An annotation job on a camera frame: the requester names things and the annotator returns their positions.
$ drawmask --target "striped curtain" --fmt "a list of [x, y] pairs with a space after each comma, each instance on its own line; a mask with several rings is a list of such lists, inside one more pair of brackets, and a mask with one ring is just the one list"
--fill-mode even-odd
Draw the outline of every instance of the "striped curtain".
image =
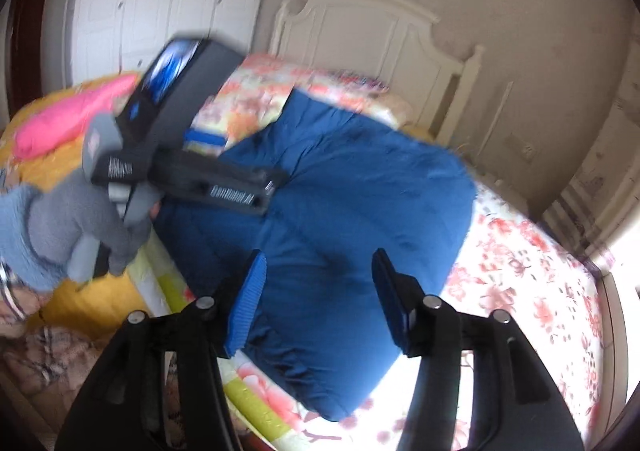
[[610, 271], [610, 246], [640, 222], [640, 14], [636, 11], [625, 72], [590, 152], [542, 228], [594, 275]]

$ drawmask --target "blue fluffy fabric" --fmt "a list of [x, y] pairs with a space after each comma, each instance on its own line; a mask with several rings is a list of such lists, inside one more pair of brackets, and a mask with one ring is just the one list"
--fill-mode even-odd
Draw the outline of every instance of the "blue fluffy fabric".
[[438, 294], [468, 230], [476, 189], [440, 147], [294, 91], [280, 118], [220, 157], [291, 180], [263, 218], [167, 199], [156, 221], [196, 295], [242, 272], [267, 279], [244, 351], [329, 420], [346, 417], [399, 355], [371, 276], [379, 247]]
[[0, 256], [15, 274], [37, 291], [51, 291], [66, 276], [65, 269], [39, 257], [27, 232], [33, 200], [42, 193], [23, 185], [0, 196]]

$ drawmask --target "bed headboard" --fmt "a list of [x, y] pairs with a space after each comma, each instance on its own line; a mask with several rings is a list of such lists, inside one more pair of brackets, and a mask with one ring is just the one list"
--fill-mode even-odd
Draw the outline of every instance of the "bed headboard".
[[473, 88], [484, 47], [466, 61], [439, 51], [438, 18], [408, 0], [286, 0], [270, 54], [316, 68], [383, 80], [414, 107], [414, 124], [450, 142]]

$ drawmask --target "yellow blanket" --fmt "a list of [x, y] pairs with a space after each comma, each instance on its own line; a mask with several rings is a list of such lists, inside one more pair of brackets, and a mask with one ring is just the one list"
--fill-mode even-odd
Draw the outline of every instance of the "yellow blanket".
[[[92, 81], [84, 88], [98, 86], [108, 79]], [[0, 163], [12, 164], [21, 182], [28, 182], [46, 191], [80, 164], [81, 138], [63, 144], [44, 157], [23, 162], [12, 161], [15, 130], [33, 114], [75, 92], [76, 89], [68, 89], [34, 101], [20, 110], [8, 125], [0, 141]], [[62, 325], [97, 338], [116, 330], [132, 310], [145, 309], [145, 302], [127, 273], [122, 277], [108, 276], [96, 280], [84, 288], [65, 280], [41, 310], [40, 316], [34, 316], [31, 323]]]

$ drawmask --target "metal screw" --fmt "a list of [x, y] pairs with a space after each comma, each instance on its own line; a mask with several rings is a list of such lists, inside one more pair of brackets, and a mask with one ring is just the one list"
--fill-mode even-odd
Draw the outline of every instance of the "metal screw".
[[442, 300], [434, 295], [425, 296], [422, 303], [424, 303], [425, 307], [433, 308], [434, 310], [439, 309], [442, 306]]
[[203, 296], [198, 298], [196, 301], [196, 307], [201, 310], [206, 310], [207, 308], [211, 308], [216, 304], [216, 300], [210, 296]]
[[511, 321], [511, 316], [506, 310], [498, 309], [494, 312], [493, 316], [498, 323], [507, 324]]
[[146, 314], [142, 312], [142, 310], [135, 310], [127, 316], [127, 321], [132, 325], [137, 325], [138, 323], [142, 323], [145, 318]]

